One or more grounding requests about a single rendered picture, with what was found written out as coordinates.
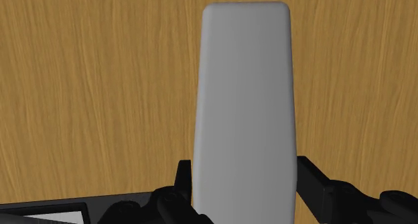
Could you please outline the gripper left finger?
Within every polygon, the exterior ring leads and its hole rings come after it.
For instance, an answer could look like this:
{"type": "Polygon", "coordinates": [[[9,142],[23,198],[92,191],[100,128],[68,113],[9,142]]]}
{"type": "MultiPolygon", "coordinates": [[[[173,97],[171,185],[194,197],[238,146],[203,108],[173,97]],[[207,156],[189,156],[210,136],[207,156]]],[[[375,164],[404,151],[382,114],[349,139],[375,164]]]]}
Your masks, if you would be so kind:
{"type": "Polygon", "coordinates": [[[180,160],[174,185],[155,189],[143,206],[135,201],[112,204],[97,224],[214,224],[196,212],[191,199],[191,161],[180,160]]]}

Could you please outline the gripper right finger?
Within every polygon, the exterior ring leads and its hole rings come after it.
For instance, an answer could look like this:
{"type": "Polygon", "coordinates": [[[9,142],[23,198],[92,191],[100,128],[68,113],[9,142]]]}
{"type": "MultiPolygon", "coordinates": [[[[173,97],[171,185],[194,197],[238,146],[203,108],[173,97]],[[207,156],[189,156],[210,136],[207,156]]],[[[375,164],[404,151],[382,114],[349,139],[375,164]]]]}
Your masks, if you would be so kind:
{"type": "Polygon", "coordinates": [[[319,224],[418,224],[417,197],[400,190],[370,197],[329,179],[305,156],[297,157],[296,191],[319,224]]]}

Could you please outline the grey rounded slab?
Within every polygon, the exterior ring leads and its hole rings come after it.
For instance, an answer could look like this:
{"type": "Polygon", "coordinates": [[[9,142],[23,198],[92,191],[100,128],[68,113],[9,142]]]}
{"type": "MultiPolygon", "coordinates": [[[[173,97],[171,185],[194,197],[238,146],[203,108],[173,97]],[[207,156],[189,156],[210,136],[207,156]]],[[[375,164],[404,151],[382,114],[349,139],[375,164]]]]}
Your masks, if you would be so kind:
{"type": "Polygon", "coordinates": [[[212,3],[202,15],[194,208],[214,224],[294,224],[289,7],[212,3]]]}

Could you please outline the black tablet with pale screen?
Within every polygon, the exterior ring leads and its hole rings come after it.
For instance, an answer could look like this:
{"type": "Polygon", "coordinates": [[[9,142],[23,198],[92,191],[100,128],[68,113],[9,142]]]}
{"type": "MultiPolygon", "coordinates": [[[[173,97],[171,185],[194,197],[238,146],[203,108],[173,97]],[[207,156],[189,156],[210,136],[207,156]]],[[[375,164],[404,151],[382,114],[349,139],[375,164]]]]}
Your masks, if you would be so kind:
{"type": "Polygon", "coordinates": [[[151,192],[135,192],[96,197],[0,204],[0,213],[24,216],[80,211],[85,224],[97,224],[105,211],[114,203],[135,201],[143,207],[148,203],[150,196],[151,192]]]}

